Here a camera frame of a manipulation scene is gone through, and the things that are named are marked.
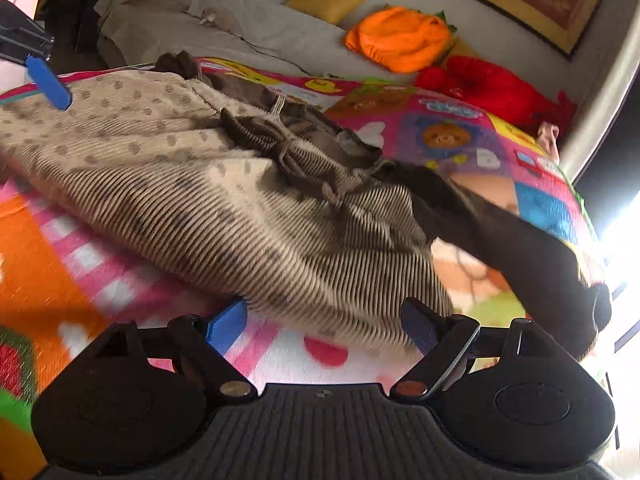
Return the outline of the beige dotted brown knit garment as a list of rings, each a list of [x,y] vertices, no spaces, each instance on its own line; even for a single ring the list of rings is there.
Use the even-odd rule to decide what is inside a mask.
[[[410,354],[402,302],[454,305],[431,246],[499,271],[582,358],[612,315],[554,236],[312,107],[227,75],[118,70],[1,107],[1,157],[52,202],[191,285],[338,344]]]

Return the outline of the grey sofa bed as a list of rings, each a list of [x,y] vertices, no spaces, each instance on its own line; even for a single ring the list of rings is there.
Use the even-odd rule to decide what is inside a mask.
[[[348,50],[341,27],[266,0],[98,0],[93,10],[101,41],[128,65],[186,51],[283,75],[412,81]]]

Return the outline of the small beige plush toy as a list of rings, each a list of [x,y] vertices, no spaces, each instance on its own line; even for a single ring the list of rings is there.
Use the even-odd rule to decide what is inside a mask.
[[[223,30],[224,32],[234,32],[240,28],[238,21],[229,11],[212,8],[211,6],[203,10],[198,24]]]

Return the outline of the pink plush toy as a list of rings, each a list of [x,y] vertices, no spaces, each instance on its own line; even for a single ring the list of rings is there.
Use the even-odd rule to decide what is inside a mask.
[[[538,134],[536,142],[546,152],[548,157],[552,159],[557,165],[560,163],[560,154],[558,150],[558,136],[560,129],[556,125],[550,124],[550,122],[543,122],[538,128]]]

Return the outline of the red plush cushion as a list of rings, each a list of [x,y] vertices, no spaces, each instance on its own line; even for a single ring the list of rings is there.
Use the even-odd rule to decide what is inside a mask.
[[[577,110],[563,91],[552,101],[510,70],[464,55],[448,58],[445,66],[425,67],[413,85],[481,108],[531,136],[543,122],[563,133]]]

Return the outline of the yellow square pillow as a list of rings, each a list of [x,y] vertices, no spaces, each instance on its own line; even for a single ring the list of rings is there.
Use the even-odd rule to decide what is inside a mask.
[[[284,5],[332,25],[357,10],[367,0],[285,0]]]

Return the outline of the orange pumpkin plush cushion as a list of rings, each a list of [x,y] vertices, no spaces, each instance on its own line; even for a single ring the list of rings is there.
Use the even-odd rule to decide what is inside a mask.
[[[441,61],[457,41],[445,14],[386,6],[352,26],[345,47],[395,74],[413,74]]]

